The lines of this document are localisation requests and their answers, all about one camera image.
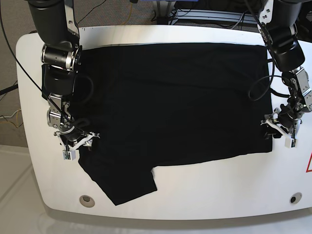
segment round hole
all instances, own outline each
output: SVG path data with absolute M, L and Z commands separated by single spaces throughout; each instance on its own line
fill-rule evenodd
M 79 202 L 81 203 L 81 205 L 83 205 L 84 207 L 87 207 L 87 208 L 94 207 L 94 205 L 95 205 L 93 198 L 90 196 L 87 196 L 87 195 L 81 196 L 79 198 Z
M 294 205 L 297 204 L 302 198 L 302 193 L 296 193 L 294 195 L 291 196 L 291 199 L 289 200 L 289 202 Z

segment floor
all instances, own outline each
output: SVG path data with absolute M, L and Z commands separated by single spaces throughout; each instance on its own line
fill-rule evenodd
M 75 17 L 79 21 L 94 6 L 99 5 L 103 0 L 74 0 Z M 15 50 L 18 39 L 32 30 L 35 30 L 34 23 L 25 0 L 2 0 L 1 11 L 3 24 L 8 40 Z M 103 5 L 96 8 L 80 24 L 80 27 L 120 25 L 124 23 L 130 12 L 129 0 L 112 1 L 107 0 Z M 154 16 L 153 4 L 151 1 L 139 1 L 133 4 L 131 17 L 127 24 L 155 24 L 151 22 Z M 196 25 L 204 27 L 219 27 L 211 24 L 177 23 L 177 25 Z M 245 31 L 257 31 L 256 28 L 242 27 Z M 7 48 L 2 32 L 0 33 L 0 89 L 13 85 L 17 81 L 16 63 Z M 18 90 L 8 93 L 0 101 L 0 115 L 10 116 L 20 109 Z M 10 119 L 17 126 L 22 123 L 22 113 Z M 0 121 L 0 144 L 27 147 L 24 127 L 16 128 L 13 124 Z
M 311 208 L 245 218 L 181 221 L 51 210 L 41 200 L 28 149 L 0 145 L 1 234 L 308 234 L 311 229 Z

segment gray carpet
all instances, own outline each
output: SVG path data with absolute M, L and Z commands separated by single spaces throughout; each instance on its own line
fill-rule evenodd
M 94 6 L 103 0 L 75 0 L 75 17 L 79 21 Z M 35 30 L 28 3 L 24 0 L 2 0 L 1 11 L 4 28 L 11 47 L 15 50 L 18 39 L 32 30 Z M 80 24 L 80 27 L 120 25 L 126 21 L 130 11 L 128 0 L 107 0 L 102 6 L 96 8 Z M 154 16 L 153 4 L 150 1 L 139 1 L 133 5 L 132 15 L 127 24 L 155 24 L 151 22 Z M 177 23 L 177 25 L 194 25 L 192 23 Z M 201 24 L 197 26 L 218 27 L 215 25 Z M 256 31 L 255 28 L 243 27 L 245 31 Z M 16 63 L 12 58 L 2 32 L 0 33 L 0 89 L 13 85 L 17 80 Z M 0 115 L 10 116 L 20 109 L 18 90 L 14 90 L 0 101 Z M 22 123 L 22 114 L 19 114 L 18 123 Z M 4 123 L 0 119 L 0 145 L 13 145 L 27 147 L 24 127 L 16 129 L 14 125 Z

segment red warning label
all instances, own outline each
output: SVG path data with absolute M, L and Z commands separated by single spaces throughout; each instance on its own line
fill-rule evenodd
M 309 164 L 308 164 L 308 167 L 307 167 L 307 172 L 312 172 L 312 163 L 311 163 L 311 159 L 312 159 L 312 154 L 311 154 L 311 157 L 310 157 L 310 160 L 309 160 Z

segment black cloth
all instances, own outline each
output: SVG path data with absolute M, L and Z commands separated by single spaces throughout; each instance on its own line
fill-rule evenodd
M 79 164 L 115 205 L 157 190 L 151 170 L 270 152 L 260 121 L 272 113 L 271 95 L 252 102 L 247 90 L 268 75 L 263 46 L 222 43 L 103 47 L 82 53 L 94 81 L 76 117 L 100 133 Z M 253 92 L 259 95 L 266 80 Z M 88 81 L 77 78 L 75 98 Z

